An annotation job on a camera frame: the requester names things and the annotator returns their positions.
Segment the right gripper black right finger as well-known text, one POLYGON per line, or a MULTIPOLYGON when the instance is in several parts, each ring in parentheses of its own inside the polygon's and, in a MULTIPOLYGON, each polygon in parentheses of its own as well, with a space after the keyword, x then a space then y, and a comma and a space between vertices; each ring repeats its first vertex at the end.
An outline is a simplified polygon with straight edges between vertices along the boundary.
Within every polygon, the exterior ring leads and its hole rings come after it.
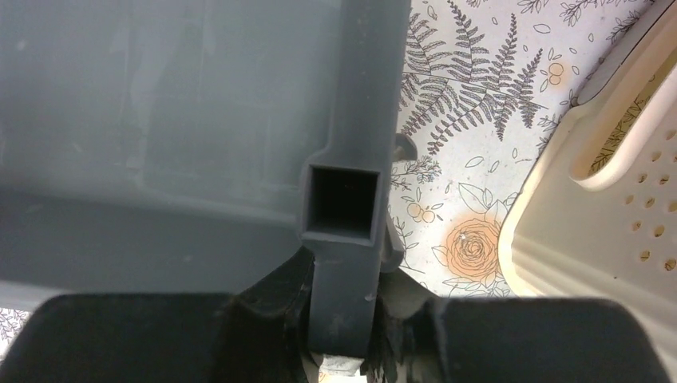
POLYGON ((370 382, 667 382, 638 321, 597 298, 442 298, 379 281, 370 382))

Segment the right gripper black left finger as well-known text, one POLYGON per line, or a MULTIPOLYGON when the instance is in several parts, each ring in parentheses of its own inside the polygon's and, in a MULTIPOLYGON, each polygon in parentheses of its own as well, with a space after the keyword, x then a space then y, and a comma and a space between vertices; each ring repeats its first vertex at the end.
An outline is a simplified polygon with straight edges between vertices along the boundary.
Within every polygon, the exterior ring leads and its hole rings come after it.
POLYGON ((240 294, 68 294, 31 316, 4 382, 312 382, 311 253, 240 294))

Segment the cream plastic laundry basket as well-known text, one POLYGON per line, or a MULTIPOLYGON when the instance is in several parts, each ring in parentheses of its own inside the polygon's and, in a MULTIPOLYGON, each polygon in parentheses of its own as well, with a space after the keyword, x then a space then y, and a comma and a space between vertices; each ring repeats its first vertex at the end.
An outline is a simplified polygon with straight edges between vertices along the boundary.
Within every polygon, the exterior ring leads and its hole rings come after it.
POLYGON ((612 49, 552 134, 505 218, 511 290, 629 310, 676 374, 676 4, 612 49))

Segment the grey plastic storage bin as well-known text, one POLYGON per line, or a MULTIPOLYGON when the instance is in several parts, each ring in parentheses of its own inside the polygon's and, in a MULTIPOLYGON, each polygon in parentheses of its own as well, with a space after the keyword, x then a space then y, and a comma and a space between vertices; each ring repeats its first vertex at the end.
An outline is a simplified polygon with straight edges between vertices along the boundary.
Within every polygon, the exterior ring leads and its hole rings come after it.
POLYGON ((4 1, 1 304, 246 289, 315 257, 308 345, 366 356, 407 1, 4 1))

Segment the floral patterned table mat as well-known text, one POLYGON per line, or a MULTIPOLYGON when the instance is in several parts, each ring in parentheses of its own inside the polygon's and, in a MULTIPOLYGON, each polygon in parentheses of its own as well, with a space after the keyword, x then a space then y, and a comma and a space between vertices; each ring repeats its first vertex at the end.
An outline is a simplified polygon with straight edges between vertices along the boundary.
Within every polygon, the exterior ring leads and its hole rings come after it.
MULTIPOLYGON (((505 218, 580 91, 658 1, 407 2, 387 268, 378 276, 374 316, 380 278, 398 270, 442 298, 516 298, 498 255, 505 218)), ((370 382, 362 364, 374 318, 363 358, 319 354, 308 345, 311 255, 305 344, 315 363, 312 382, 370 382)), ((65 292, 27 310, 27 322, 60 295, 246 289, 65 292)))

